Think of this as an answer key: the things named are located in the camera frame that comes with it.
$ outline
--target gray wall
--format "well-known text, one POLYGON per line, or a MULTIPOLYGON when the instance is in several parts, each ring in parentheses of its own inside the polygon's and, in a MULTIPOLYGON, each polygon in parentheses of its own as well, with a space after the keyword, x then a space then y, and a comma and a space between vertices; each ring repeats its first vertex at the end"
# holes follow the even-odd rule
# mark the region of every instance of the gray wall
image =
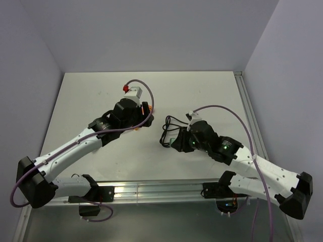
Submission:
POLYGON ((65 72, 244 70, 278 0, 21 0, 65 72))
POLYGON ((323 236, 322 9, 322 0, 280 0, 244 73, 271 160, 313 175, 300 223, 310 242, 323 236))
POLYGON ((61 79, 21 3, 0 1, 1 241, 11 241, 21 211, 9 204, 17 162, 39 155, 61 79))

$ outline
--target white robotic arm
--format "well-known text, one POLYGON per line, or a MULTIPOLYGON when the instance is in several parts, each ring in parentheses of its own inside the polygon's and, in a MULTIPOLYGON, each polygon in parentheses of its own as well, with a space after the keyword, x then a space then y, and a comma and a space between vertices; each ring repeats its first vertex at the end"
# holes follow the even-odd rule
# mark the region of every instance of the white robotic arm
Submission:
MULTIPOLYGON (((16 186, 33 208, 39 208, 58 197, 78 196, 99 202, 105 196, 105 191, 89 175, 63 178, 57 176, 84 155, 119 138, 124 131, 151 125, 153 116, 148 103, 140 104, 142 90, 139 87, 129 89, 127 85, 125 88, 124 98, 116 103, 114 109, 96 118, 75 138, 34 160, 25 157, 19 161, 16 186)), ((14 203, 14 190, 11 195, 12 205, 24 206, 14 203)))
POLYGON ((203 184, 204 197, 218 198, 221 194, 245 194, 267 200, 254 160, 264 177, 273 204, 287 215, 303 219, 313 193, 312 176, 285 170, 260 156, 252 154, 240 142, 218 136, 213 128, 195 112, 189 112, 190 124, 181 127, 171 147, 179 152, 201 150, 215 161, 225 163, 226 171, 217 184, 203 184))

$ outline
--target black cable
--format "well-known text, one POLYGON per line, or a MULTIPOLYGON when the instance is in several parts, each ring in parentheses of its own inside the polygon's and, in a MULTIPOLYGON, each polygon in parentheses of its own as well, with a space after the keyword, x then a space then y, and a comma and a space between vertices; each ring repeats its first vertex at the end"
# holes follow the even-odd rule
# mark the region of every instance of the black cable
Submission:
POLYGON ((177 124, 172 124, 171 123, 171 119, 175 119, 176 121, 178 121, 178 122, 180 122, 180 123, 182 123, 184 125, 188 125, 188 123, 183 122, 183 121, 179 120, 178 118, 175 118, 175 117, 173 117, 171 115, 166 116, 166 118, 165 118, 165 124, 162 127, 163 128, 163 133, 162 133, 161 138, 159 140, 159 143, 163 147, 165 147, 165 148, 169 148, 170 147, 170 143, 169 142, 165 142, 165 138, 167 136, 167 132, 179 130, 182 127, 182 126, 177 125, 177 124), (174 128, 174 129, 169 130, 170 125, 175 126, 177 128, 174 128))

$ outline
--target orange object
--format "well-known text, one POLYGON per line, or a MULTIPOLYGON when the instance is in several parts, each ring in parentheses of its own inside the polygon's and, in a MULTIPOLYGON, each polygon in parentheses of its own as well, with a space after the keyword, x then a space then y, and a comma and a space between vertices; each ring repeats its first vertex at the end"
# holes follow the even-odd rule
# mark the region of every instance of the orange object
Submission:
MULTIPOLYGON (((150 106, 150 105, 148 105, 148 107, 149 107, 149 111, 151 111, 151 109, 152 109, 152 107, 150 106)), ((143 113, 143 108, 142 108, 142 114, 144 114, 143 113)), ((134 130, 139 130, 140 128, 135 128, 134 130)))

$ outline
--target white table surface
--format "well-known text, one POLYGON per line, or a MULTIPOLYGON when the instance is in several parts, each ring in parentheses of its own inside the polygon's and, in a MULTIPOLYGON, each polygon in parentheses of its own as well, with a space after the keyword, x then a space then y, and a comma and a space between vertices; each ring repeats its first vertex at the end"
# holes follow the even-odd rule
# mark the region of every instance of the white table surface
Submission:
MULTIPOLYGON (((96 180, 111 181, 221 177, 228 169, 226 165, 201 151, 185 154, 164 148, 159 139, 166 115, 187 121, 187 111, 210 104, 232 109, 247 123, 232 72, 66 73, 42 154, 69 141, 95 118, 113 109, 123 97, 124 84, 131 79, 144 81, 154 94, 152 126, 123 133, 119 139, 71 165, 60 176, 89 174, 96 180)), ((141 101, 151 104, 148 92, 141 87, 141 101)), ((199 114, 219 135, 232 137, 249 147, 243 127, 232 114, 218 108, 201 110, 199 114)))

